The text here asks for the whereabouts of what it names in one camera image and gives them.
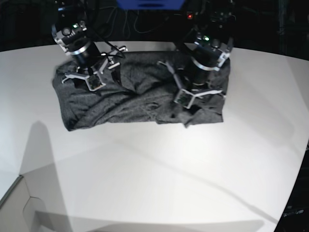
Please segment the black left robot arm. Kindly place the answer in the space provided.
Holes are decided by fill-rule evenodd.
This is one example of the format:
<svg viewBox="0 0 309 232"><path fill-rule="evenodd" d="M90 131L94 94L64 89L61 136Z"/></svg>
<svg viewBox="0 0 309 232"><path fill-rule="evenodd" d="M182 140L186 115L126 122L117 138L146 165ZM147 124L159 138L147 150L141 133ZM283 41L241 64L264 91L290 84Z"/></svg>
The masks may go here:
<svg viewBox="0 0 309 232"><path fill-rule="evenodd" d="M234 48L234 40L224 27L230 22L235 7L233 0L204 0L197 13L193 28L188 34L195 35L195 48L190 49L184 39L175 43L179 52L189 60L184 68L175 68L168 62L159 61L173 75L178 88L174 102L190 109L195 99L208 95L225 96L219 76L226 69L226 62Z"/></svg>

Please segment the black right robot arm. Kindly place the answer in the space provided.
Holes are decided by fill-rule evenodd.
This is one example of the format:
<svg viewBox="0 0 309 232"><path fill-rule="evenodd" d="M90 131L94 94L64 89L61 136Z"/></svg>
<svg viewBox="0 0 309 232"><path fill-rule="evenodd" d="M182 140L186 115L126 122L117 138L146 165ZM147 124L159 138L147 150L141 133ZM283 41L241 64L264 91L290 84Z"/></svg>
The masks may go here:
<svg viewBox="0 0 309 232"><path fill-rule="evenodd" d="M86 1L56 0L57 19L52 25L52 37L64 53L76 62L76 68L64 74L62 82L83 81L89 91L97 91L104 86L104 73L109 71L112 80L121 85L120 62L114 58L125 58L126 46L117 47L110 42L109 52L100 52L94 37L98 33L92 27Z"/></svg>

